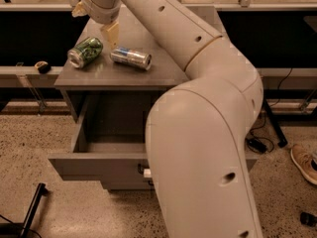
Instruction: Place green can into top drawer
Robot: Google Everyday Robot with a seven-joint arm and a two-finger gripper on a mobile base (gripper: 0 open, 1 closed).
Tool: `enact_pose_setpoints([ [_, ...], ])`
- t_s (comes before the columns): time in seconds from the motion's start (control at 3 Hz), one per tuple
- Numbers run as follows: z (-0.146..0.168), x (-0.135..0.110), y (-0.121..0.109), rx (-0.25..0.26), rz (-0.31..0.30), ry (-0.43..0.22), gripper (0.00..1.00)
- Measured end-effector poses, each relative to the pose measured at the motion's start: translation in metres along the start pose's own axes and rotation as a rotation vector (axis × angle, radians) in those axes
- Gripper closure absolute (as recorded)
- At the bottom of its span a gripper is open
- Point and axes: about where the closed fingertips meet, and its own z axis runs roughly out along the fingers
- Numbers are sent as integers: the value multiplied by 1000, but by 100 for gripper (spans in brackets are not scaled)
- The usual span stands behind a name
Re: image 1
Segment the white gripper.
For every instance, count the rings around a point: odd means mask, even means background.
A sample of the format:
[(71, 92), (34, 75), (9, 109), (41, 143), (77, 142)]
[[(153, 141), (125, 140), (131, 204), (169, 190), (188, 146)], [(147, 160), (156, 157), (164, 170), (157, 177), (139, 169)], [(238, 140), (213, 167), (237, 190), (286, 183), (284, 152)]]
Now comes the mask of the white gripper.
[(119, 23), (116, 20), (120, 7), (120, 0), (81, 0), (73, 8), (71, 15), (76, 18), (88, 14), (95, 22), (104, 24), (100, 28), (101, 35), (108, 47), (113, 50), (119, 41)]

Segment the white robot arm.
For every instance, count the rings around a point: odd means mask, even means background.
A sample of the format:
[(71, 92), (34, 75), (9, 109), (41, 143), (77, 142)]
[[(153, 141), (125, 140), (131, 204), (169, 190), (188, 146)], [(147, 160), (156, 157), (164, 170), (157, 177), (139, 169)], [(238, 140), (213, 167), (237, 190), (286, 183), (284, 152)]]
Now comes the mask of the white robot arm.
[(258, 71), (177, 0), (81, 0), (75, 12), (108, 25), (122, 5), (188, 77), (157, 100), (146, 125), (169, 238), (264, 238), (245, 157), (264, 99)]

